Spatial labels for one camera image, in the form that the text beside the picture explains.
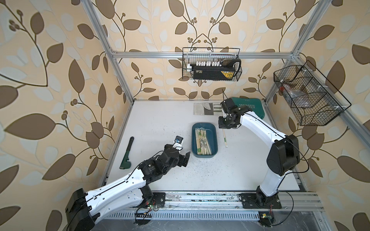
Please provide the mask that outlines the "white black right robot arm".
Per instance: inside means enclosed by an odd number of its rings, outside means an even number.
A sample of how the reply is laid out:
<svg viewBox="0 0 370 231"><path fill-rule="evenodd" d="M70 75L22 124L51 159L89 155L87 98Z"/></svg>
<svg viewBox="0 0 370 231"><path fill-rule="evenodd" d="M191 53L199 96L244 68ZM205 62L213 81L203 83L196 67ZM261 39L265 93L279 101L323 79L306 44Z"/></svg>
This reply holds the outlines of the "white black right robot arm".
<svg viewBox="0 0 370 231"><path fill-rule="evenodd" d="M265 123L246 105L238 106L233 99L221 102L225 117L220 116L220 129L237 129L244 126L257 135L269 148L268 171L255 193L242 193L243 208L281 209L278 190L285 177L293 173L300 163L299 142L296 136L286 135Z"/></svg>

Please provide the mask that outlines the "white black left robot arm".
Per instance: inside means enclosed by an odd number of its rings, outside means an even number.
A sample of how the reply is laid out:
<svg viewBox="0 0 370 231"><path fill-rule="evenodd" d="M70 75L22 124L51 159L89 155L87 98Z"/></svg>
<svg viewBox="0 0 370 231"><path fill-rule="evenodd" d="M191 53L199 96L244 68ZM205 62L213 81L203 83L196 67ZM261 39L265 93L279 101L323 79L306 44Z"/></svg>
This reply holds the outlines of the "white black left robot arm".
<svg viewBox="0 0 370 231"><path fill-rule="evenodd" d="M149 184L160 180L174 167L186 167L185 155L167 146L153 157L142 161L128 175L100 188L85 192L82 188L71 195L65 213L67 231L90 231L109 215L126 208L148 204L153 193Z"/></svg>

